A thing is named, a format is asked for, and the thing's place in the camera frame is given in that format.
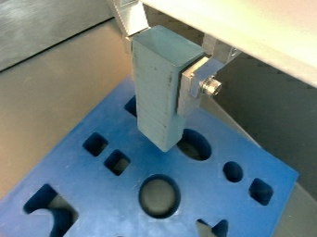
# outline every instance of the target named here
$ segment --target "gray metal surface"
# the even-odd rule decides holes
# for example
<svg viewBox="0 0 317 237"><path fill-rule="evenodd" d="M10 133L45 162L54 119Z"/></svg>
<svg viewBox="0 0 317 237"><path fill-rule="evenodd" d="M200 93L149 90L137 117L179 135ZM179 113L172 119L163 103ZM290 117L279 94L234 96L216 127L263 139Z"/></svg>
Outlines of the gray metal surface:
<svg viewBox="0 0 317 237"><path fill-rule="evenodd" d="M140 1L108 0L108 6L123 36L129 36L148 28Z"/></svg>
<svg viewBox="0 0 317 237"><path fill-rule="evenodd" d="M0 73L0 198L129 74L112 19Z"/></svg>
<svg viewBox="0 0 317 237"><path fill-rule="evenodd" d="M105 0L1 0L0 71L111 17Z"/></svg>

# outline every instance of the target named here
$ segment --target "circular cutout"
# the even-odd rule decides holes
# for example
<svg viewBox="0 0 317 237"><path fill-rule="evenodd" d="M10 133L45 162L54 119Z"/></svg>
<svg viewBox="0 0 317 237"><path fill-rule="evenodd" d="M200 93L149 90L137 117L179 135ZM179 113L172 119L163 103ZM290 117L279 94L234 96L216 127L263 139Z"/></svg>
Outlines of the circular cutout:
<svg viewBox="0 0 317 237"><path fill-rule="evenodd" d="M141 184L139 201L152 218L168 218L177 209L180 195L175 182L164 175L151 176Z"/></svg>
<svg viewBox="0 0 317 237"><path fill-rule="evenodd" d="M223 173L228 181L238 182L242 180L242 167L238 165L238 163L232 161L224 163Z"/></svg>
<svg viewBox="0 0 317 237"><path fill-rule="evenodd" d="M207 160L211 155L211 147L207 139L192 130L185 129L176 146L181 153L193 160Z"/></svg>

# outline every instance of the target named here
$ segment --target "mounting plate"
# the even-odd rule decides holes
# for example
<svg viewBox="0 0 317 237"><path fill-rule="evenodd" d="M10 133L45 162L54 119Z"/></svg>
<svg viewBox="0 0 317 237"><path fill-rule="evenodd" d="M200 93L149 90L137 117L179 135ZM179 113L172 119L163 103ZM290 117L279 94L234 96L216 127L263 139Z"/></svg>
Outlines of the mounting plate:
<svg viewBox="0 0 317 237"><path fill-rule="evenodd" d="M218 237L271 236L296 172L200 108L160 152L132 98L125 79L0 201L0 236L197 236L196 220ZM165 216L140 204L155 178L176 192ZM52 207L57 195L68 207Z"/></svg>

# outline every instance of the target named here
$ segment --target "metal screw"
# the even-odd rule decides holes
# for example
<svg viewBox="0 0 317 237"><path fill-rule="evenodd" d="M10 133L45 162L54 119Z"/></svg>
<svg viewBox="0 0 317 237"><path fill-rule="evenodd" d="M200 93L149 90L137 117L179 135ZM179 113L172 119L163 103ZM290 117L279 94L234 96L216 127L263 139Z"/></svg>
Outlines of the metal screw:
<svg viewBox="0 0 317 237"><path fill-rule="evenodd" d="M205 78L200 83L200 92L207 96L214 96L222 89L222 83L214 79L214 76Z"/></svg>

